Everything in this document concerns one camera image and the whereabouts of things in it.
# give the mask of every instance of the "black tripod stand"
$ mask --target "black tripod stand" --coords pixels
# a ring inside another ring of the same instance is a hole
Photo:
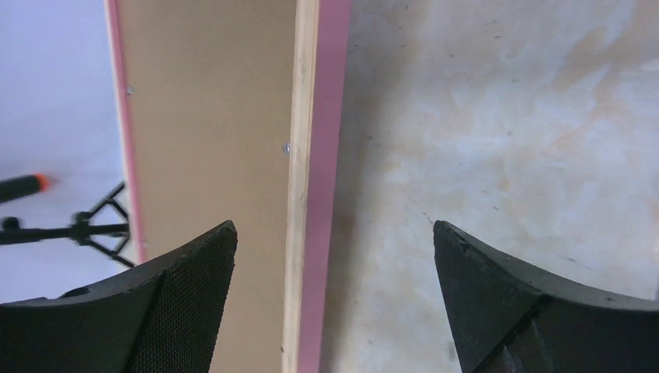
[[[96,206],[89,211],[81,211],[73,215],[73,223],[68,228],[39,229],[39,228],[20,228],[18,218],[9,217],[2,220],[2,230],[0,230],[0,246],[15,245],[17,243],[39,242],[44,239],[72,239],[80,246],[91,246],[101,253],[109,256],[112,260],[122,263],[126,267],[132,268],[135,265],[126,260],[119,254],[131,239],[128,228],[128,213],[115,199],[124,189],[124,183],[121,182],[112,191],[105,196]],[[121,215],[125,223],[110,225],[90,225],[89,221],[105,206],[111,206]],[[120,238],[120,241],[113,249],[95,242],[93,235],[107,235],[109,237]]]

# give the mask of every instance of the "white floor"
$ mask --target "white floor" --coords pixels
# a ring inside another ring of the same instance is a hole
[[[124,178],[113,95],[102,0],[0,2],[0,180],[53,180],[44,193],[0,204],[0,218],[63,228]],[[106,212],[97,223],[119,221]],[[0,302],[57,297],[118,270],[67,239],[0,246]]]
[[[655,297],[657,21],[654,0],[353,0],[324,372],[459,371],[435,220]]]

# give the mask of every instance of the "black curved piece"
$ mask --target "black curved piece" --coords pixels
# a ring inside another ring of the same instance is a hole
[[[60,298],[0,305],[0,371],[208,371],[237,240],[226,221],[172,252]]]
[[[659,371],[659,303],[556,276],[445,221],[434,247],[463,372]]]

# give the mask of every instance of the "orange tip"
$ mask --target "orange tip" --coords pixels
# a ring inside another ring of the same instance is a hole
[[[39,191],[43,192],[44,190],[48,189],[50,186],[50,183],[48,182],[48,178],[41,174],[41,173],[35,173],[34,177],[37,178],[37,181],[39,182]]]

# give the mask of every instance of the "plywood panel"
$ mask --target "plywood panel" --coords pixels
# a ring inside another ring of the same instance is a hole
[[[295,1],[119,1],[148,258],[239,231],[211,371],[281,370]]]

